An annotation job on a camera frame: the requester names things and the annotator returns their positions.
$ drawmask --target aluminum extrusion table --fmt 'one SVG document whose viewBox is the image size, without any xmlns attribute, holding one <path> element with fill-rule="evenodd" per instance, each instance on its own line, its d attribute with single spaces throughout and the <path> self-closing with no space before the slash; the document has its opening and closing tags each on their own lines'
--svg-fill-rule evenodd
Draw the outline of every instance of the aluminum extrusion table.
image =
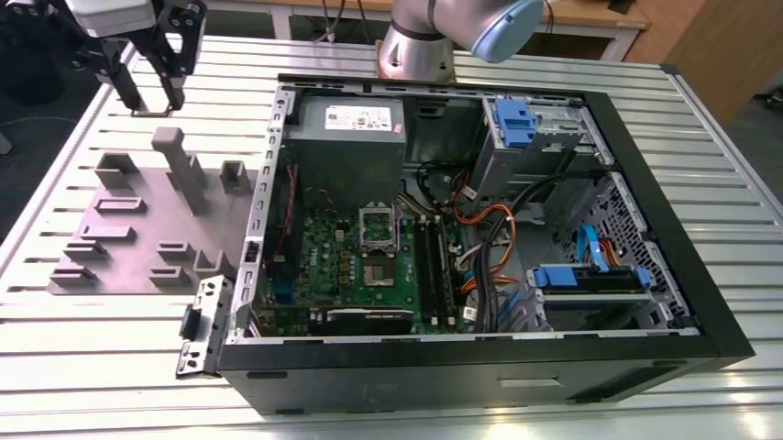
<svg viewBox="0 0 783 440">
<path fill-rule="evenodd" d="M 456 55 L 460 82 L 609 94 L 752 342 L 753 358 L 619 403 L 573 407 L 261 418 L 221 379 L 176 381 L 189 296 L 45 292 L 98 185 L 92 168 L 106 151 L 126 151 L 141 166 L 161 165 L 149 140 L 164 125 L 182 128 L 184 148 L 198 154 L 202 167 L 217 168 L 222 160 L 256 167 L 277 73 L 372 76 L 376 66 L 365 46 L 208 37 L 201 50 L 186 104 L 169 119 L 129 117 L 102 86 L 0 247 L 0 434 L 168 439 L 220 432 L 226 440 L 783 437 L 780 205 L 685 83 L 652 65 L 517 57 L 490 66 Z M 142 94 L 160 94 L 148 63 L 132 51 L 125 58 Z"/>
</svg>

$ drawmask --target blue plastic clip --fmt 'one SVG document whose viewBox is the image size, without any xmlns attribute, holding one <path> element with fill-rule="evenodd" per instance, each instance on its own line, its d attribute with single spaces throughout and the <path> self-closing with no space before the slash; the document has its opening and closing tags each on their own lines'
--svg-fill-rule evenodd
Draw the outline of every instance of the blue plastic clip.
<svg viewBox="0 0 783 440">
<path fill-rule="evenodd" d="M 576 236 L 576 260 L 580 263 L 584 262 L 585 240 L 589 244 L 589 255 L 592 256 L 593 264 L 599 266 L 599 271 L 608 272 L 609 266 L 603 261 L 603 256 L 600 255 L 599 233 L 596 232 L 596 228 L 590 225 L 581 225 L 578 228 L 578 235 Z"/>
<path fill-rule="evenodd" d="M 649 280 L 649 272 L 645 268 L 636 268 L 636 277 L 639 278 L 639 283 L 641 284 L 641 288 L 644 290 L 649 289 L 652 285 L 652 281 Z"/>
<path fill-rule="evenodd" d="M 494 115 L 502 132 L 502 144 L 509 149 L 525 149 L 536 136 L 536 116 L 518 99 L 494 99 Z"/>
</svg>

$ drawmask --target metal bracket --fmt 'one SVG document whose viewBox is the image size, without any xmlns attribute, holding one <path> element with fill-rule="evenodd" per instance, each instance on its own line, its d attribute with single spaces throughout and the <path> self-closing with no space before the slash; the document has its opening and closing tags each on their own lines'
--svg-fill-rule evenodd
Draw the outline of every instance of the metal bracket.
<svg viewBox="0 0 783 440">
<path fill-rule="evenodd" d="M 180 327 L 184 342 L 176 369 L 178 380 L 220 378 L 217 358 L 226 330 L 232 292 L 233 283 L 224 276 L 198 283 L 196 298 L 184 310 Z"/>
</svg>

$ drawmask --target wooden desk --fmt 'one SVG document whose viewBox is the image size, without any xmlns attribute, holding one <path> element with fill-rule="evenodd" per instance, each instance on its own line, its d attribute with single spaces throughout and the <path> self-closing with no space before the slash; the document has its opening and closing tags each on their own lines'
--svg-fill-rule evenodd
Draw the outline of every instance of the wooden desk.
<svg viewBox="0 0 783 440">
<path fill-rule="evenodd" d="M 390 21 L 392 4 L 393 0 L 361 0 L 366 19 Z M 270 14 L 277 39 L 290 39 L 290 16 L 322 16 L 320 0 L 206 0 L 206 5 L 216 10 Z M 338 6 L 340 0 L 326 0 L 330 17 L 336 16 Z M 607 2 L 601 0 L 560 0 L 553 3 L 552 9 L 554 34 L 611 40 L 600 56 L 603 61 L 621 61 L 639 32 L 649 27 L 649 21 L 636 6 L 627 15 L 621 15 L 608 10 Z M 342 17 L 360 18 L 356 0 L 345 1 Z M 536 32 L 545 32 L 548 20 L 548 10 L 544 7 Z"/>
</svg>

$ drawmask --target green circuit board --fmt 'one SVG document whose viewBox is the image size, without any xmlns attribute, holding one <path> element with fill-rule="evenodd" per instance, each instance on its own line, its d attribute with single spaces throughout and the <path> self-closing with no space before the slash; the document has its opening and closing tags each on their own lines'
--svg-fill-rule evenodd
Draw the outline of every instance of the green circuit board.
<svg viewBox="0 0 783 440">
<path fill-rule="evenodd" d="M 388 218 L 365 225 L 372 237 L 388 234 Z M 358 217 L 328 217 L 304 220 L 302 249 L 298 276 L 289 285 L 290 301 L 269 303 L 273 292 L 257 298 L 256 313 L 264 334 L 306 336 L 308 315 L 313 308 L 388 307 L 413 313 L 414 334 L 458 333 L 460 324 L 434 325 L 421 320 L 413 220 L 398 222 L 398 247 L 393 256 L 360 252 Z M 456 240 L 457 231 L 446 228 L 448 240 Z M 270 283 L 272 290 L 278 284 Z"/>
<path fill-rule="evenodd" d="M 337 241 L 336 231 L 342 230 Z M 381 235 L 385 228 L 376 231 Z M 354 218 L 308 219 L 304 226 L 302 263 L 296 282 L 296 303 L 313 305 L 377 305 L 398 306 L 416 310 L 416 268 L 413 261 L 413 236 L 406 232 L 406 221 L 401 225 L 401 245 L 394 258 L 385 256 L 393 264 L 392 286 L 364 286 L 366 258 L 358 251 L 358 222 Z"/>
</svg>

